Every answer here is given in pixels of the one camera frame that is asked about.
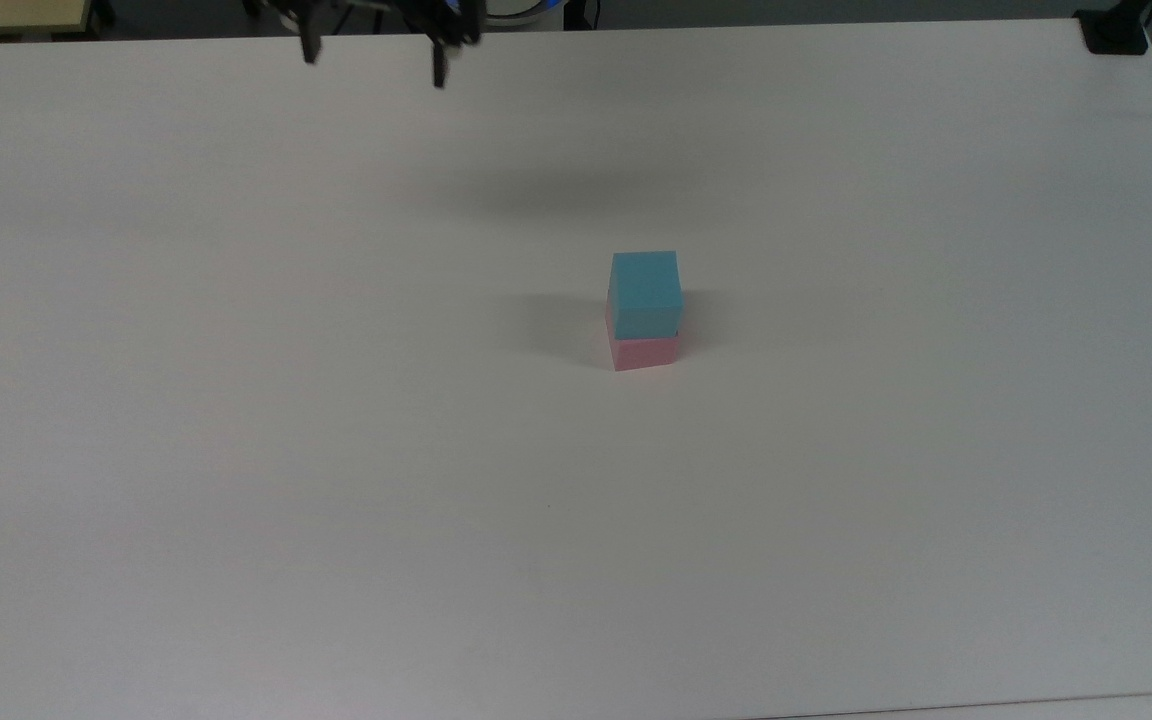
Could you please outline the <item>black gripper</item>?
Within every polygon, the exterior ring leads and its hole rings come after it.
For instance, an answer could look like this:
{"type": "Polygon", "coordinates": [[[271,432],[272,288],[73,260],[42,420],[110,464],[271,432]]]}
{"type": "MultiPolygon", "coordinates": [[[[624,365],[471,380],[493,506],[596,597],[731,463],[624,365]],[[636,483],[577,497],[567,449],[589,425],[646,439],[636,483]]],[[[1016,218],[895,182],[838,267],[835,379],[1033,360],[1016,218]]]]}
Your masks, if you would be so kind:
{"type": "Polygon", "coordinates": [[[397,18],[401,26],[412,29],[431,40],[431,82],[445,88],[449,56],[445,46],[462,47],[479,44],[485,31],[484,1],[268,1],[266,9],[275,12],[291,31],[300,36],[303,61],[316,65],[321,53],[326,12],[364,8],[380,18],[397,18]]]}

